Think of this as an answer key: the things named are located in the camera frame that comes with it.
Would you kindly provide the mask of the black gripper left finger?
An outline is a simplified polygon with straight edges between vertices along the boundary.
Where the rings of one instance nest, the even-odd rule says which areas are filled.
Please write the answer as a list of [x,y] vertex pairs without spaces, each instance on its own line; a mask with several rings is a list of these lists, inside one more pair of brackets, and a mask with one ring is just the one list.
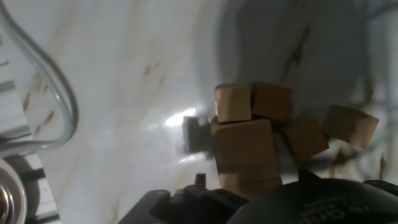
[[208,190],[206,175],[174,195],[166,190],[146,193],[119,224],[224,224],[249,200],[224,189]]

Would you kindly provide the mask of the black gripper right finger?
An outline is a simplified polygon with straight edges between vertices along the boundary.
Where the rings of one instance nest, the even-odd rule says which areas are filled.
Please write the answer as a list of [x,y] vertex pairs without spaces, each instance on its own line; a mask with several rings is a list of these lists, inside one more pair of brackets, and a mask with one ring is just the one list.
[[314,174],[310,170],[300,169],[298,170],[298,181],[300,183],[315,183],[321,181],[322,178]]

